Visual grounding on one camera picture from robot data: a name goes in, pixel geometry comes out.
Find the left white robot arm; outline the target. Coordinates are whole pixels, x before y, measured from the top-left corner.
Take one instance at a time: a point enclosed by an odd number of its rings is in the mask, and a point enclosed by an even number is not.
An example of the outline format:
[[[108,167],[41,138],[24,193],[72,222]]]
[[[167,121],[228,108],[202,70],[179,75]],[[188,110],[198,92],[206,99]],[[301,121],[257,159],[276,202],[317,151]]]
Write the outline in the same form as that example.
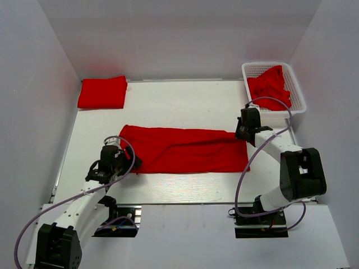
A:
[[[141,165],[131,146],[102,147],[99,160],[89,168],[79,197],[73,198],[51,224],[43,224],[37,235],[35,268],[78,268],[82,249],[99,231],[112,232],[124,224],[138,230],[133,213],[119,212],[110,187]]]

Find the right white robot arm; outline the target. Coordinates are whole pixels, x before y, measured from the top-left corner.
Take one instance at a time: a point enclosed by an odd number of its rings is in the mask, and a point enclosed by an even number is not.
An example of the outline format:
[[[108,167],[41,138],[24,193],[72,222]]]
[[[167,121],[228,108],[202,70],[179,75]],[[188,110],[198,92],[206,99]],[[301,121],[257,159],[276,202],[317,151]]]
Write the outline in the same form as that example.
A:
[[[302,148],[287,143],[280,132],[261,125],[260,112],[254,106],[241,109],[235,138],[244,140],[256,148],[245,166],[236,189],[235,211],[242,217],[254,217],[259,223],[267,223],[274,213],[294,202],[327,192],[327,184],[320,153],[315,148]],[[245,173],[260,151],[266,152],[279,163],[279,185],[259,195],[253,202],[252,211],[245,214],[238,207],[238,196]]]

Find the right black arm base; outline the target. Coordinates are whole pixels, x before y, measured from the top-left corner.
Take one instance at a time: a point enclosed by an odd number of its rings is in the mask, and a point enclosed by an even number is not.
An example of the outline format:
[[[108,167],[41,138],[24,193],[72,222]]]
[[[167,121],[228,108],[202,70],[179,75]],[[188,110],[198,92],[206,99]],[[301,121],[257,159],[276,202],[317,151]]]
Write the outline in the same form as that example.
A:
[[[228,211],[234,219],[236,239],[287,238],[287,223],[283,211],[261,217],[242,217],[234,208]]]

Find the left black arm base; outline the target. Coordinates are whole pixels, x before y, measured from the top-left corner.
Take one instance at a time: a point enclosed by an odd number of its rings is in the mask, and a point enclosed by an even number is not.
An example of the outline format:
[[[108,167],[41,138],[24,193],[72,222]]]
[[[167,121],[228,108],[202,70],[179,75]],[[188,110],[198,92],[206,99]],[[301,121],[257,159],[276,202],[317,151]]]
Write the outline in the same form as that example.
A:
[[[140,228],[142,206],[120,205],[105,196],[100,200],[109,210],[109,218],[101,224],[93,235],[98,238],[134,238]]]

